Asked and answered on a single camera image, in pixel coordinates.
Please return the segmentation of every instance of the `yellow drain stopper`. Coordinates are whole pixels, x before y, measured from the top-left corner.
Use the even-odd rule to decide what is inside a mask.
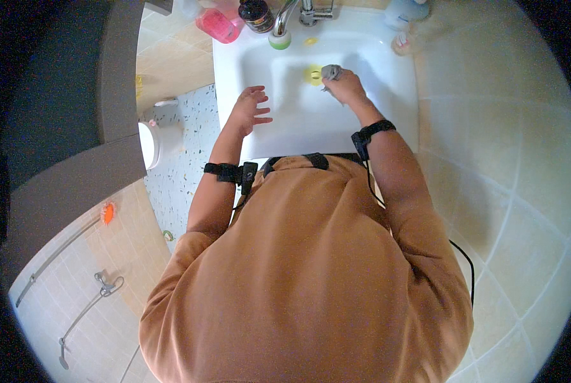
[[[304,82],[313,86],[321,85],[321,66],[317,64],[309,65],[303,73]]]

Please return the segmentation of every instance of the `white sink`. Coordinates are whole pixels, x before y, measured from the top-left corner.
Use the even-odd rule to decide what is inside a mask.
[[[386,27],[381,11],[341,7],[335,19],[313,27],[289,19],[291,45],[275,50],[267,34],[243,28],[230,44],[213,41],[215,88],[220,125],[226,123],[237,97],[247,86],[265,85],[274,121],[258,125],[243,142],[241,160],[307,153],[355,153],[351,134],[360,129],[353,112],[323,85],[304,80],[312,65],[339,64],[359,75],[368,97],[392,121],[414,152],[418,149],[415,71],[410,56],[399,57],[389,44],[396,32]],[[317,38],[313,45],[304,42]]]

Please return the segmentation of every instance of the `gray cloth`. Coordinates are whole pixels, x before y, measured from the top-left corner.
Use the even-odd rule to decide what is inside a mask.
[[[326,80],[338,81],[339,77],[341,76],[342,73],[343,73],[343,68],[340,65],[336,65],[336,64],[326,65],[323,68],[321,68],[321,77],[323,79],[326,79]],[[330,92],[330,94],[334,97],[334,95],[332,94],[330,89],[328,89],[325,86],[321,91],[322,92]]]

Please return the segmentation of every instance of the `pink liquid soap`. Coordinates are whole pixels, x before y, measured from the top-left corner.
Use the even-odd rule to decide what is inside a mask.
[[[215,8],[207,8],[196,18],[196,26],[220,43],[228,44],[239,37],[240,30]]]

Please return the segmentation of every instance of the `yellow object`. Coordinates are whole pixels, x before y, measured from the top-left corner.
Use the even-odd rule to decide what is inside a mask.
[[[138,98],[141,97],[141,93],[143,93],[143,81],[141,80],[141,76],[136,75],[135,82],[136,82],[136,99],[138,100]]]
[[[308,39],[306,39],[305,41],[303,41],[303,44],[305,44],[306,46],[311,46],[314,43],[318,42],[320,39],[318,39],[317,37],[310,37]]]
[[[303,73],[304,82],[313,86],[321,85],[321,65],[311,64]]]

